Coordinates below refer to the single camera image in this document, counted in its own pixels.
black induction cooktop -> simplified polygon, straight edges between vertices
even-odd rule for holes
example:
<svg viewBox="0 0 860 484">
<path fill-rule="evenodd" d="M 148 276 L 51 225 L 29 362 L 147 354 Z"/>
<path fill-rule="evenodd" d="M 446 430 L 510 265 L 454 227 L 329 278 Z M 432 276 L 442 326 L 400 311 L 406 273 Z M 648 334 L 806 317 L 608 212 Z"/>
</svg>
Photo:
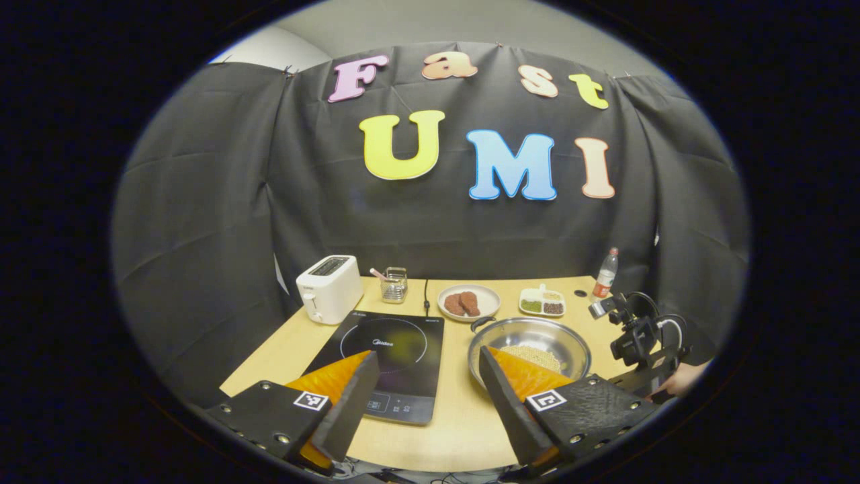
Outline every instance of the black induction cooktop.
<svg viewBox="0 0 860 484">
<path fill-rule="evenodd" d="M 379 358 L 379 380 L 365 415 L 425 425 L 433 417 L 445 320 L 352 311 L 303 375 L 366 350 Z"/>
</svg>

blue letter m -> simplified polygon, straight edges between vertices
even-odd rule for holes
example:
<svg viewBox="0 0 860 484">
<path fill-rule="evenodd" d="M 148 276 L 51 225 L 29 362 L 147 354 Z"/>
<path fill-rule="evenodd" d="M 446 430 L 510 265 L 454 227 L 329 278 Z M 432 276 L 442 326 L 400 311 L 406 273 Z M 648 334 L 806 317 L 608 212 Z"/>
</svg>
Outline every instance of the blue letter m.
<svg viewBox="0 0 860 484">
<path fill-rule="evenodd" d="M 529 134 L 519 147 L 517 156 L 505 144 L 505 140 L 493 130 L 476 129 L 466 134 L 466 139 L 475 145 L 476 182 L 469 196 L 477 200 L 492 200 L 499 196 L 493 183 L 493 173 L 498 175 L 507 196 L 517 195 L 517 190 L 528 173 L 528 183 L 523 196 L 529 200 L 552 200 L 556 189 L 552 187 L 550 174 L 550 149 L 554 142 L 543 134 Z"/>
</svg>

human hand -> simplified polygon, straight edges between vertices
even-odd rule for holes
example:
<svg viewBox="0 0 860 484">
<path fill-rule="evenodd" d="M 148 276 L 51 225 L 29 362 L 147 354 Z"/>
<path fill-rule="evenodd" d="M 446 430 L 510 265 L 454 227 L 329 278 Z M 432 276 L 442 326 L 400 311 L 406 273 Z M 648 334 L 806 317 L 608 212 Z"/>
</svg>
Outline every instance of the human hand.
<svg viewBox="0 0 860 484">
<path fill-rule="evenodd" d="M 690 388 L 690 385 L 704 372 L 705 367 L 708 366 L 708 363 L 702 363 L 698 366 L 692 366 L 687 363 L 681 363 L 678 365 L 678 369 L 675 370 L 675 373 L 672 374 L 659 388 L 657 388 L 651 395 L 645 397 L 645 400 L 652 401 L 651 397 L 654 394 L 658 394 L 659 392 L 666 390 L 670 395 L 681 395 L 685 394 L 687 390 Z"/>
</svg>

black curtain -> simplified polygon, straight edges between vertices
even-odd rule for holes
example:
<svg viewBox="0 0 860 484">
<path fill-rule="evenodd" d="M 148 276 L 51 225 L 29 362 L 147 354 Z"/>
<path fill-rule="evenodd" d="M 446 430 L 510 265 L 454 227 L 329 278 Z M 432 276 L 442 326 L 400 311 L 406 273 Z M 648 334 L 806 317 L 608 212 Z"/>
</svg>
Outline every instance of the black curtain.
<svg viewBox="0 0 860 484">
<path fill-rule="evenodd" d="M 445 51 L 468 53 L 478 73 L 424 78 L 422 60 Z M 361 97 L 327 101 L 333 67 L 379 54 L 390 63 Z M 523 64 L 548 71 L 559 95 L 526 91 Z M 603 87 L 608 109 L 583 102 L 568 80 L 576 73 Z M 445 113 L 435 167 L 411 180 L 373 176 L 359 123 L 398 115 L 393 152 L 411 158 L 409 114 L 429 109 Z M 471 199 L 476 155 L 466 134 L 475 129 L 497 131 L 513 153 L 528 134 L 550 136 L 556 199 Z M 586 137 L 609 145 L 612 198 L 582 193 L 574 140 Z M 511 279 L 596 276 L 616 246 L 613 290 L 645 289 L 685 316 L 694 357 L 708 359 L 733 322 L 748 231 L 728 149 L 678 86 L 495 44 L 431 43 L 294 77 L 241 63 L 204 68 L 153 119 L 122 177 L 114 268 L 144 354 L 175 391 L 207 406 L 299 308 L 296 276 L 336 253 L 355 255 L 364 274 L 396 265 L 419 278 Z"/>
</svg>

black camera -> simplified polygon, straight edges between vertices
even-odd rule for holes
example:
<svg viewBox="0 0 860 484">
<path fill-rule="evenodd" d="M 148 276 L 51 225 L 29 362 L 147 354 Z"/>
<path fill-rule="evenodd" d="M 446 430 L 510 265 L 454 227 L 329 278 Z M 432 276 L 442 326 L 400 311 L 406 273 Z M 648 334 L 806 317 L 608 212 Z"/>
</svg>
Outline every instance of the black camera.
<svg viewBox="0 0 860 484">
<path fill-rule="evenodd" d="M 623 325 L 624 334 L 609 345 L 613 358 L 623 359 L 627 366 L 649 365 L 648 355 L 657 344 L 657 325 L 654 320 L 648 316 L 637 318 L 623 294 L 595 302 L 588 307 L 588 312 L 595 319 L 608 313 L 613 325 Z"/>
</svg>

